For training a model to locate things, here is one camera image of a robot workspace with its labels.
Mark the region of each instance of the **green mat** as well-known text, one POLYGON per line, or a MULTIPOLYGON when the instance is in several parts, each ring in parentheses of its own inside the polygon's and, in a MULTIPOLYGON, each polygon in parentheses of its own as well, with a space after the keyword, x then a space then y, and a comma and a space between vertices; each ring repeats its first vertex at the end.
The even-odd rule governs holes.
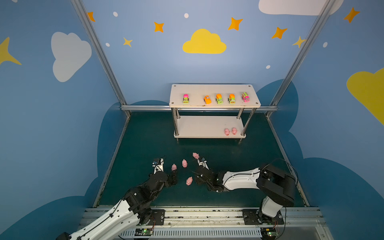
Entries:
MULTIPOLYGON (((208 113, 207 115, 236 115, 236 113, 208 113)), ((249 114, 243 113, 243 123, 249 114)), ((215 172, 245 171, 269 163, 275 158, 283 158, 265 115, 254 114, 247 129, 247 137, 239 144, 238 139, 175 139, 170 112, 134 112, 129 120, 120 149, 108 177, 99 205, 114 205, 125 192, 148 179, 153 173, 154 158, 164 157, 164 171, 170 173, 172 164, 177 165, 178 184, 163 188, 153 206, 230 206, 259 207, 265 194, 256 189, 237 189, 230 192, 210 192, 205 185, 195 182, 187 186, 188 177, 197 168, 192 157, 197 152, 205 157, 210 169, 215 172), (181 166, 182 160, 188 167, 181 166)), ((273 165, 289 172, 282 160, 273 165)), ((303 207, 298 191, 296 207, 303 207)))

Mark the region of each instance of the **pink pig toy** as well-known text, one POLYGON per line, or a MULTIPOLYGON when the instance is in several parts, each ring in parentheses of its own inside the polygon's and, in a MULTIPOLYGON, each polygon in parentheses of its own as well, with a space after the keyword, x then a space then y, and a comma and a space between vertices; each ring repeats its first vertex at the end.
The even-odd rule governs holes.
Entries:
POLYGON ((200 158, 199 154, 198 154, 198 153, 195 153, 195 152, 192 153, 192 156, 193 156, 194 158, 196 158, 196 159, 199 159, 199 158, 200 158))
POLYGON ((186 168, 187 165, 188 165, 187 160, 183 159, 183 161, 181 162, 181 164, 183 165, 184 168, 186 168))
POLYGON ((193 181, 193 178, 192 177, 189 177, 187 179, 187 186, 191 185, 192 184, 192 181, 193 181))

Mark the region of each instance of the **robotic arm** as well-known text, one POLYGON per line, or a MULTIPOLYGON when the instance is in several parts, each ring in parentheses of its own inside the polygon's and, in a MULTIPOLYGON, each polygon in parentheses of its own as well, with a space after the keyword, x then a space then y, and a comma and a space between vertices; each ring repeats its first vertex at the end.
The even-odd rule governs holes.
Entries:
POLYGON ((240 188, 260 189, 267 197, 257 211, 259 224, 274 224, 282 207, 293 207, 295 201, 294 177, 270 164, 243 172, 215 173, 208 168, 204 158, 197 160, 199 166, 195 173, 198 185, 206 184, 216 192, 228 192, 240 188))
MULTIPOLYGON (((56 240, 111 240, 125 229, 137 224, 146 225, 152 214, 150 204, 163 187, 177 184, 177 170, 168 176, 164 173, 164 160, 155 159, 154 173, 143 184, 129 189, 124 197, 93 223, 72 234, 62 233, 56 240)), ((142 235, 151 235, 143 230, 142 235)))

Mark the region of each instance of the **yellow cloud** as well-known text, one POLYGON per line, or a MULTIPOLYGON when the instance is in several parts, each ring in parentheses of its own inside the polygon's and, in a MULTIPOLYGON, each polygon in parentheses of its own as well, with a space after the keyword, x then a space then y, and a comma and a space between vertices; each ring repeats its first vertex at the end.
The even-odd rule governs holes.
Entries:
POLYGON ((223 53, 227 46, 221 42, 219 35, 210 33, 207 29, 199 29, 193 33, 191 40, 183 45, 186 53, 223 53))
POLYGON ((384 68, 375 74, 358 72, 347 81, 347 88, 382 124, 384 124, 384 68))

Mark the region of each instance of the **white shelf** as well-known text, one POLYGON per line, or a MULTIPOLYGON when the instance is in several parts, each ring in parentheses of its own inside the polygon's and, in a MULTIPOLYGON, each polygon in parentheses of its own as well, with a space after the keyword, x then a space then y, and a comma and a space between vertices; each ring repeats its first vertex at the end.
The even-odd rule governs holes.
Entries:
POLYGON ((253 86, 250 84, 172 84, 169 106, 171 108, 259 108, 261 106, 253 86), (241 99, 246 92, 250 101, 241 99), (221 94, 223 103, 218 104, 216 94, 221 94), (189 103, 183 103, 184 94, 188 94, 189 103), (229 94, 235 95, 235 104, 228 102, 229 94), (212 101, 205 104, 204 97, 208 95, 212 101))
POLYGON ((243 122, 236 116, 181 116, 177 119, 179 135, 175 138, 245 138, 241 136, 243 122), (231 132, 225 135, 224 130, 231 132))

